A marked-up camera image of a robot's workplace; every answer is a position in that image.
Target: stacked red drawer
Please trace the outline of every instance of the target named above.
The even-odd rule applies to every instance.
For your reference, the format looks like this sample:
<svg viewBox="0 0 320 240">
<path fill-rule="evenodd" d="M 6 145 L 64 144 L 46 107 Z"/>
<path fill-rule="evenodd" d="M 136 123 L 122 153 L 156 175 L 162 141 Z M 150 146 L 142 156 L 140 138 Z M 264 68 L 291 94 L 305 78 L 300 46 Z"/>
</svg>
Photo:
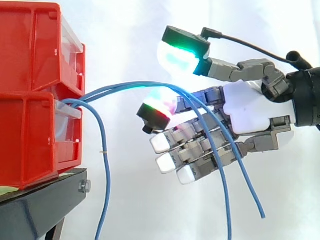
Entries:
<svg viewBox="0 0 320 240">
<path fill-rule="evenodd" d="M 24 189 L 81 164 L 85 46 L 60 6 L 0 1 L 0 186 Z"/>
</svg>

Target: white backdrop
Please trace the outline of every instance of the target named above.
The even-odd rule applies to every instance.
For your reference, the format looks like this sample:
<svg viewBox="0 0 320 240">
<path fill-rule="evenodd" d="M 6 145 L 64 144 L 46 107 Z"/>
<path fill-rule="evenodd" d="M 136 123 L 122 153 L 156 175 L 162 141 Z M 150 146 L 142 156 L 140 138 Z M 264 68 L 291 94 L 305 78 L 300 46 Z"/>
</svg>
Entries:
<svg viewBox="0 0 320 240">
<path fill-rule="evenodd" d="M 211 27 L 285 57 L 299 51 L 314 66 L 319 49 L 310 0 L 60 0 L 63 14 L 86 44 L 86 90 L 129 81 L 170 82 L 157 61 L 167 25 L 195 34 Z M 253 50 L 214 40 L 211 56 L 232 63 L 264 58 Z M 288 73 L 290 66 L 276 62 Z M 219 82 L 180 79 L 197 91 Z M 136 116 L 148 90 L 132 90 L 92 105 L 107 129 L 111 200 L 102 240 L 226 240 L 227 225 L 219 172 L 182 186 L 174 173 L 161 175 L 149 136 Z M 100 131 L 85 111 L 82 167 L 92 190 L 66 218 L 63 240 L 94 238 L 105 195 Z M 320 235 L 320 132 L 295 129 L 284 149 L 255 153 L 244 163 L 260 197 L 260 219 L 237 163 L 225 168 L 234 240 L 301 240 Z"/>
</svg>

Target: glowing fingertip sensor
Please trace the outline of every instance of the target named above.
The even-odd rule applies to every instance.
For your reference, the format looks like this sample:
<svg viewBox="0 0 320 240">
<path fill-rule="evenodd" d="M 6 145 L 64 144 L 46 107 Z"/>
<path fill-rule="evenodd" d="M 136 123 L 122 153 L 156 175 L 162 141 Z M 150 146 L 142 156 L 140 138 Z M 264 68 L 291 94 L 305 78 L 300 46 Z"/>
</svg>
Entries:
<svg viewBox="0 0 320 240">
<path fill-rule="evenodd" d="M 176 170 L 175 162 L 169 153 L 165 153 L 164 155 L 158 157 L 155 161 L 162 174 L 167 174 Z"/>
<path fill-rule="evenodd" d="M 200 61 L 194 53 L 163 41 L 159 43 L 157 57 L 161 66 L 172 76 L 193 74 Z"/>
</svg>

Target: blue wire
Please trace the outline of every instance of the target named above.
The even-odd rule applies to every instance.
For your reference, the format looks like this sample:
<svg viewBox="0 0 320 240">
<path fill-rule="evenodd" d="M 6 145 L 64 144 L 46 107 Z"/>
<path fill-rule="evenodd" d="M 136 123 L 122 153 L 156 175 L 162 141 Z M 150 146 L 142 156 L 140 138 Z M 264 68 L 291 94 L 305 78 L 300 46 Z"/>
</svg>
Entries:
<svg viewBox="0 0 320 240">
<path fill-rule="evenodd" d="M 232 136 L 230 135 L 229 131 L 226 129 L 226 127 L 223 125 L 222 122 L 219 121 L 219 119 L 215 116 L 215 114 L 206 106 L 204 105 L 200 100 L 198 100 L 196 97 L 194 97 L 192 94 L 186 92 L 185 90 L 183 90 L 180 87 L 174 86 L 172 84 L 166 84 L 166 83 L 159 83 L 159 82 L 130 82 L 130 83 L 120 83 L 120 84 L 116 84 L 116 85 L 112 85 L 112 86 L 107 86 L 107 87 L 103 87 L 100 89 L 97 89 L 87 95 L 85 95 L 84 97 L 82 97 L 80 100 L 84 100 L 84 101 L 88 101 L 88 102 L 92 102 L 96 99 L 102 98 L 104 96 L 108 96 L 110 94 L 113 93 L 117 93 L 123 90 L 128 90 L 128 89 L 132 89 L 132 88 L 138 88 L 138 87 L 167 87 L 172 89 L 174 92 L 178 93 L 179 95 L 181 95 L 182 97 L 184 97 L 187 102 L 190 104 L 191 108 L 194 110 L 194 112 L 197 114 L 199 121 L 201 122 L 203 129 L 205 131 L 205 134 L 208 137 L 208 140 L 211 144 L 212 147 L 212 151 L 214 153 L 215 159 L 217 161 L 217 165 L 221 174 L 221 179 L 222 179 L 222 184 L 223 184 L 223 188 L 224 188 L 224 197 L 225 197 L 225 205 L 226 205 L 226 214 L 227 214 L 227 226 L 228 226 L 228 239 L 231 240 L 232 239 L 232 223 L 231 223 L 231 212 L 230 212 L 230 202 L 229 202 L 229 193 L 228 193 L 228 185 L 227 185 L 227 180 L 226 180 L 226 176 L 223 170 L 223 165 L 220 159 L 220 156 L 218 154 L 218 150 L 215 146 L 214 140 L 210 134 L 210 130 L 203 118 L 203 116 L 200 114 L 199 110 L 197 109 L 197 107 L 194 105 L 194 103 L 192 101 L 197 102 L 202 108 L 204 108 L 208 114 L 211 115 L 211 117 L 218 123 L 218 125 L 221 127 L 221 130 L 223 131 L 225 137 L 228 139 L 228 141 L 231 144 L 231 147 L 234 151 L 234 154 L 239 162 L 240 168 L 242 170 L 242 173 L 244 175 L 244 178 L 247 182 L 247 185 L 253 195 L 253 198 L 259 208 L 260 214 L 262 218 L 265 218 L 265 213 L 264 210 L 261 206 L 261 203 L 259 201 L 259 198 L 257 196 L 257 194 L 255 193 L 255 190 L 250 182 L 250 178 L 248 176 L 248 173 L 246 171 L 245 166 L 243 165 L 242 162 L 242 157 L 239 153 L 239 150 L 235 144 L 235 142 L 233 141 Z M 70 102 L 71 104 L 73 104 L 73 106 L 83 106 L 84 102 L 81 102 L 80 100 L 76 100 L 73 102 Z M 109 173 L 107 172 L 106 169 L 106 174 L 107 176 L 110 178 L 110 170 Z M 108 188 L 108 183 L 107 183 L 107 192 L 109 192 L 109 195 L 107 196 L 106 193 L 106 198 L 105 198 L 105 202 L 104 202 L 104 207 L 103 207 L 103 211 L 102 211 L 102 215 L 101 215 L 101 219 L 100 219 L 100 223 L 97 229 L 97 234 L 96 234 L 96 240 L 99 239 L 101 230 L 102 230 L 102 226 L 106 217 L 106 213 L 107 213 L 107 208 L 108 208 L 108 204 L 109 204 L 109 198 L 110 198 L 110 187 Z"/>
<path fill-rule="evenodd" d="M 264 209 L 261 205 L 261 202 L 259 200 L 259 197 L 251 183 L 250 177 L 247 173 L 246 167 L 242 161 L 242 157 L 241 154 L 239 152 L 238 147 L 236 146 L 233 137 L 231 136 L 231 134 L 229 133 L 229 131 L 227 130 L 227 128 L 224 126 L 224 124 L 217 118 L 217 116 L 203 103 L 201 102 L 198 98 L 196 98 L 195 96 L 193 96 L 192 94 L 186 92 L 184 89 L 172 85 L 172 84 L 167 84 L 167 83 L 160 83 L 160 82 L 149 82 L 149 81 L 136 81 L 136 82 L 128 82 L 128 83 L 119 83 L 119 84 L 115 84 L 115 85 L 110 85 L 110 86 L 105 86 L 102 87 L 100 89 L 97 89 L 93 92 L 90 92 L 88 94 L 86 94 L 85 96 L 83 96 L 82 98 L 80 98 L 83 101 L 94 101 L 97 100 L 99 98 L 102 98 L 104 96 L 107 96 L 109 94 L 113 94 L 113 93 L 117 93 L 119 91 L 123 91 L 123 90 L 127 90 L 127 89 L 131 89 L 131 88 L 139 88 L 139 87 L 167 87 L 170 88 L 172 90 L 176 89 L 178 91 L 181 91 L 183 93 L 187 93 L 190 96 L 190 99 L 195 101 L 196 103 L 198 103 L 203 109 L 205 109 L 205 111 L 214 119 L 214 121 L 219 125 L 219 127 L 221 128 L 223 135 L 226 137 L 226 139 L 230 142 L 232 150 L 234 152 L 234 155 L 239 163 L 240 169 L 242 171 L 243 177 L 246 181 L 246 184 L 252 194 L 252 197 L 255 201 L 255 204 L 258 207 L 258 210 L 260 212 L 260 216 L 261 218 L 265 218 L 265 212 Z"/>
<path fill-rule="evenodd" d="M 106 175 L 106 192 L 105 192 L 105 199 L 104 199 L 104 205 L 103 205 L 103 210 L 100 218 L 100 222 L 95 234 L 95 240 L 98 240 L 102 231 L 102 227 L 105 222 L 107 210 L 108 210 L 108 205 L 109 205 L 109 200 L 110 200 L 110 192 L 111 192 L 111 175 L 110 175 L 110 167 L 109 167 L 109 161 L 108 161 L 108 154 L 107 154 L 107 137 L 106 137 L 106 130 L 104 123 L 98 114 L 98 112 L 89 104 L 77 100 L 77 99 L 71 99 L 67 98 L 62 100 L 64 104 L 76 104 L 77 106 L 82 106 L 88 109 L 96 118 L 98 121 L 100 131 L 101 131 L 101 138 L 102 138 L 102 151 L 103 151 L 103 160 L 104 160 L 104 167 L 105 167 L 105 175 Z"/>
<path fill-rule="evenodd" d="M 148 87 L 148 86 L 146 86 L 145 82 L 140 83 L 140 84 L 134 84 L 133 83 L 133 84 L 125 85 L 125 86 L 118 86 L 115 89 L 111 89 L 111 90 L 109 90 L 107 92 L 104 92 L 104 93 L 96 96 L 96 99 L 99 99 L 99 98 L 102 98 L 102 97 L 105 97 L 105 96 L 108 96 L 110 94 L 117 93 L 117 92 L 120 92 L 120 91 L 123 91 L 123 90 L 128 90 L 128 89 L 132 89 L 134 87 L 137 88 L 137 87 L 143 87 L 143 86 Z M 194 112 L 198 116 L 199 121 L 200 121 L 200 123 L 203 126 L 203 129 L 205 131 L 205 134 L 208 136 L 209 142 L 210 142 L 211 147 L 212 147 L 212 151 L 214 153 L 214 156 L 216 156 L 215 159 L 216 159 L 217 164 L 218 164 L 218 168 L 219 168 L 219 171 L 220 171 L 220 174 L 221 174 L 222 184 L 223 184 L 223 188 L 224 188 L 224 198 L 225 198 L 225 207 L 226 207 L 226 215 L 227 215 L 228 239 L 231 240 L 232 239 L 232 222 L 231 222 L 229 191 L 228 191 L 226 175 L 225 175 L 225 172 L 223 170 L 223 164 L 222 164 L 221 158 L 220 158 L 220 156 L 218 154 L 217 147 L 216 147 L 216 145 L 214 143 L 214 140 L 213 140 L 213 138 L 212 138 L 212 136 L 210 134 L 210 130 L 209 130 L 207 124 L 206 124 L 205 119 L 203 118 L 203 116 L 201 115 L 201 113 L 199 112 L 199 110 L 197 109 L 195 104 L 189 98 L 189 96 L 191 94 L 186 92 L 186 91 L 184 91 L 184 90 L 174 89 L 172 87 L 171 87 L 171 89 L 173 91 L 175 91 L 176 93 L 178 93 L 179 95 L 181 95 L 182 97 L 184 97 L 185 100 L 190 104 L 191 108 L 194 110 Z"/>
</svg>

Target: robotic hand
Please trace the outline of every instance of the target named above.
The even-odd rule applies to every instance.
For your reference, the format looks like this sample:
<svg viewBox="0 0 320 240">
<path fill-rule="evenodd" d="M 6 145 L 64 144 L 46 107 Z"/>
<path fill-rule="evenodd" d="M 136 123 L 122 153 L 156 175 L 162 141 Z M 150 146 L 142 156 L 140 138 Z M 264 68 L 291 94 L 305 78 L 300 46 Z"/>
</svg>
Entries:
<svg viewBox="0 0 320 240">
<path fill-rule="evenodd" d="M 282 59 L 249 43 L 245 43 L 246 46 L 289 63 L 298 71 L 285 75 L 268 59 L 251 59 L 234 65 L 208 57 L 210 43 L 207 40 L 210 37 L 244 44 L 209 28 L 204 28 L 201 35 L 197 36 L 171 26 L 167 27 L 162 41 L 175 48 L 190 50 L 194 54 L 199 61 L 193 74 L 230 82 L 223 87 L 211 87 L 193 95 L 207 106 L 214 107 L 213 112 L 235 141 L 239 137 L 249 136 L 244 142 L 236 142 L 242 158 L 248 153 L 278 150 L 293 138 L 293 124 L 297 127 L 320 124 L 320 67 L 312 68 L 296 51 Z M 138 116 L 145 120 L 147 128 L 163 130 L 157 131 L 150 140 L 154 151 L 161 154 L 156 162 L 162 173 L 177 170 L 180 182 L 189 184 L 218 169 L 211 145 L 198 118 L 171 129 L 165 130 L 164 125 L 157 129 L 150 116 L 146 120 L 142 108 Z M 191 110 L 188 103 L 178 97 L 175 114 Z M 223 166 L 235 162 L 231 145 L 218 124 L 208 113 L 203 117 Z M 156 118 L 156 122 L 159 122 L 161 117 L 158 115 Z"/>
</svg>

